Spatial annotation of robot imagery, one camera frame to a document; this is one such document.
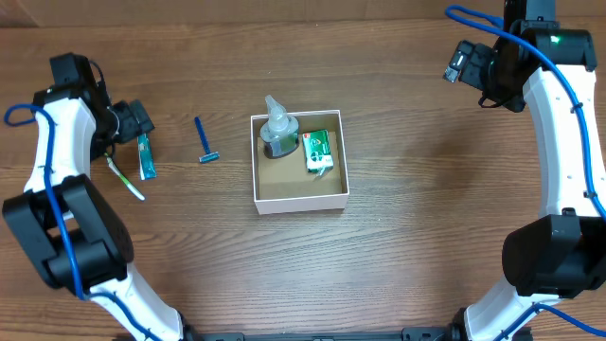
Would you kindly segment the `blue disposable razor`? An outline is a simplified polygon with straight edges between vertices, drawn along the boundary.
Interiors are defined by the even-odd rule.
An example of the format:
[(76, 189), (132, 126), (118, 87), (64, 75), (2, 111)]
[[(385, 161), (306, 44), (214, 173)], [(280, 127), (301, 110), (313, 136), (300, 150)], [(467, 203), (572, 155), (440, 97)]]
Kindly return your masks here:
[(196, 126), (198, 135), (200, 137), (202, 146), (204, 148), (205, 154), (199, 157), (199, 162), (201, 164), (206, 164), (220, 158), (220, 154), (218, 152), (213, 152), (210, 150), (209, 143), (207, 137), (205, 135), (205, 130), (202, 124), (202, 121), (199, 117), (194, 118), (194, 124)]

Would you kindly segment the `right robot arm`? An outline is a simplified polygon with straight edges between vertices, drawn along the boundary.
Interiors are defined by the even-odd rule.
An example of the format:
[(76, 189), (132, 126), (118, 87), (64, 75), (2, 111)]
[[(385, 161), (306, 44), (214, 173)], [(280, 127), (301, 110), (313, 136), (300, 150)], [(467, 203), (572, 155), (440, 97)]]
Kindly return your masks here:
[(444, 77), (481, 92), (483, 108), (532, 116), (539, 217), (505, 239), (503, 274), (461, 309), (442, 340), (528, 340), (529, 321), (605, 281), (605, 167), (594, 95), (597, 55), (585, 29), (564, 29), (551, 1), (507, 1), (502, 17), (451, 5), (446, 15), (494, 34), (461, 41)]

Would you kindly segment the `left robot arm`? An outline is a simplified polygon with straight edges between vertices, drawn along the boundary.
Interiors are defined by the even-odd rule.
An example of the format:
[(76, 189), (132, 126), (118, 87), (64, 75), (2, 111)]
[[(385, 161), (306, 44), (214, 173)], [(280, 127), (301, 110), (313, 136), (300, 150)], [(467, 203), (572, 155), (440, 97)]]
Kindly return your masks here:
[(125, 224), (90, 179), (94, 160), (154, 125), (139, 100), (112, 102), (96, 63), (49, 62), (53, 84), (22, 106), (38, 126), (32, 173), (2, 215), (47, 286), (96, 303), (135, 340), (186, 340), (185, 319), (138, 272)]

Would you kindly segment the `green white toothbrush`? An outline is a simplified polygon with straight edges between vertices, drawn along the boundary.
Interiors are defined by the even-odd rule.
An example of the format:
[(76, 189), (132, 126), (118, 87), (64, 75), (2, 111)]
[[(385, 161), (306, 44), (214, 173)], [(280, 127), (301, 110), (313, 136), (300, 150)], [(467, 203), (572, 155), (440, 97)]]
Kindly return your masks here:
[(110, 170), (120, 179), (120, 181), (124, 184), (128, 191), (133, 194), (138, 200), (145, 201), (145, 196), (131, 183), (131, 181), (126, 176), (122, 174), (122, 172), (115, 164), (113, 158), (108, 154), (105, 155), (105, 158)]

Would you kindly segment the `teal toothpaste tube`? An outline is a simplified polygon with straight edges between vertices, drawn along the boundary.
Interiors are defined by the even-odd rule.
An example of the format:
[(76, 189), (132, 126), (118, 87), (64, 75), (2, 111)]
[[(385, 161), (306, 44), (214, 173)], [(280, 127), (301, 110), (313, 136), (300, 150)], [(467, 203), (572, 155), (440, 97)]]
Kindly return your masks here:
[(141, 180), (156, 178), (157, 171), (152, 157), (151, 142), (147, 134), (142, 134), (137, 138), (137, 149)]

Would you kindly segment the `clear soap pump bottle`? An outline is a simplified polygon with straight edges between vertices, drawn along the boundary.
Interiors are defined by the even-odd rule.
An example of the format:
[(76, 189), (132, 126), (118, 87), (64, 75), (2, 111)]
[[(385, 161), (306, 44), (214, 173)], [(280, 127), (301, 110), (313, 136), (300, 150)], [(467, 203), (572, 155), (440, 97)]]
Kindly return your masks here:
[(259, 132), (264, 143), (264, 154), (271, 159), (281, 158), (293, 153), (299, 146), (298, 120), (271, 95), (265, 97), (265, 102), (268, 120)]

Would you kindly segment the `green soap bar box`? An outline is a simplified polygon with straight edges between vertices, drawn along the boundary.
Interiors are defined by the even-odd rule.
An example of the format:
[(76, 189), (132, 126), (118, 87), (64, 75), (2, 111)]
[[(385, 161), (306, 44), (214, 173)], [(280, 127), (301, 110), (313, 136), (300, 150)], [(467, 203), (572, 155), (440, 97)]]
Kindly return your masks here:
[(334, 166), (329, 132), (319, 130), (302, 135), (307, 171), (322, 176)]

